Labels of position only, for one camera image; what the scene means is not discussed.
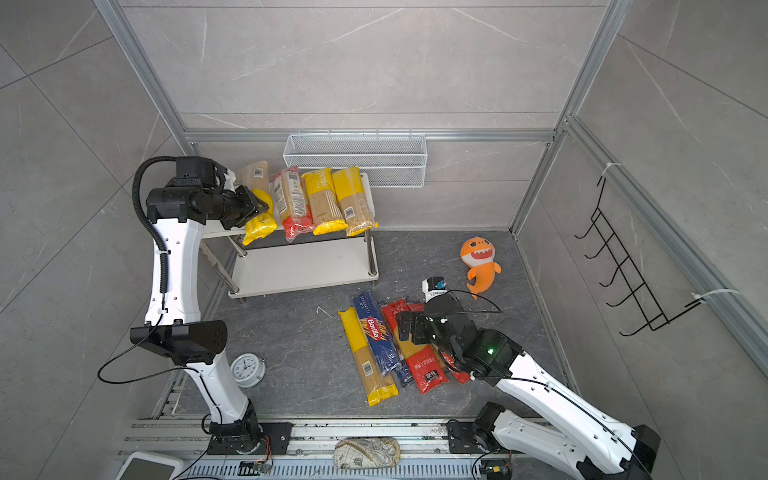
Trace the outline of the blue Barilla spaghetti box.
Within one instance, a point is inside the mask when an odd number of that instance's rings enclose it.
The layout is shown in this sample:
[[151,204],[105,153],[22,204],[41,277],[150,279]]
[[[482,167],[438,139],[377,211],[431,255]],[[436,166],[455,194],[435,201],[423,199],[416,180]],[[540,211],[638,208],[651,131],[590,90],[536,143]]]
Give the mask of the blue Barilla spaghetti box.
[[401,387],[413,384],[413,376],[372,292],[366,290],[354,297],[353,306],[380,373],[383,376],[393,374]]

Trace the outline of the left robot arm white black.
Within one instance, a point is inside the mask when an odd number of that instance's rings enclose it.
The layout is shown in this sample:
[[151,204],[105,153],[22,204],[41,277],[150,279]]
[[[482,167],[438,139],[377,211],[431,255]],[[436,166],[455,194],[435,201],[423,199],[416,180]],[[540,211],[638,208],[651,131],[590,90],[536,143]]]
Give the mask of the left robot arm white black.
[[208,449],[251,454],[266,446],[253,403],[237,385],[227,361],[227,326],[205,321],[197,272],[204,227],[217,221],[240,228],[268,205],[218,162],[199,156],[156,156],[134,175],[132,204],[153,240],[152,291],[145,321],[130,341],[169,359],[191,377],[209,408]]

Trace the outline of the yellow wholewheat spaghetti bag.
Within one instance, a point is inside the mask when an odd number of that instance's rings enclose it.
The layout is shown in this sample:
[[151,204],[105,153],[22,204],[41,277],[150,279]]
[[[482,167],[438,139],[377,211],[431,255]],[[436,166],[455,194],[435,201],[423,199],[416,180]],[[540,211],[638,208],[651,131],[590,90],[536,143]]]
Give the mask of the yellow wholewheat spaghetti bag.
[[309,207],[313,218],[315,236],[347,229],[341,212],[330,168],[305,172],[302,175]]

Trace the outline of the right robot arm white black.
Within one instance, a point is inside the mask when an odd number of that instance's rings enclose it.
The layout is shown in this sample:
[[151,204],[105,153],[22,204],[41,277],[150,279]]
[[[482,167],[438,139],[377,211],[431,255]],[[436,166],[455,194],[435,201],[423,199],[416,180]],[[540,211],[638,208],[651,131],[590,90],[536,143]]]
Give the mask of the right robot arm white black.
[[541,367],[519,344],[479,328],[449,292],[434,293],[420,312],[396,316],[398,335],[435,347],[447,365],[482,380],[538,413],[531,422],[487,403],[473,422],[475,442],[487,452],[518,451],[574,479],[649,479],[660,437],[600,411]]

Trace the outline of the tan yellow pasta bag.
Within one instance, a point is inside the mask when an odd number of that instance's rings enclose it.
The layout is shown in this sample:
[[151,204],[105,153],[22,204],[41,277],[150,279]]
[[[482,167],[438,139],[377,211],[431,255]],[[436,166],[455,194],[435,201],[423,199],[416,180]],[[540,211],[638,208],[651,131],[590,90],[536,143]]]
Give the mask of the tan yellow pasta bag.
[[266,238],[277,230],[268,162],[261,160],[243,167],[238,172],[237,179],[239,184],[246,187],[258,200],[258,214],[245,225],[243,245],[248,246],[256,240]]

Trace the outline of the yellow spaghetti bag with barcode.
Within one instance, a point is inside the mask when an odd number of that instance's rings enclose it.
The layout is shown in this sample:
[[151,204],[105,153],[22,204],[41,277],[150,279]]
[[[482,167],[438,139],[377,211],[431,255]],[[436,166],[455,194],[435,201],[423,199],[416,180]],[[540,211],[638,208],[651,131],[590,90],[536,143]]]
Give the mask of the yellow spaghetti bag with barcode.
[[378,227],[371,210],[358,166],[332,173],[336,198],[347,224],[346,235],[355,237]]

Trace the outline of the red spaghetti bag with label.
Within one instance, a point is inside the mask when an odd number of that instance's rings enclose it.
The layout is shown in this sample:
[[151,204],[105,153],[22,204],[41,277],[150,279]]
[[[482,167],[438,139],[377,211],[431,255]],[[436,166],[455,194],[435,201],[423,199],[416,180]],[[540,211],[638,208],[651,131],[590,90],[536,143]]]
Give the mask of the red spaghetti bag with label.
[[297,167],[285,168],[272,177],[275,211],[291,243],[299,235],[314,230],[307,195]]

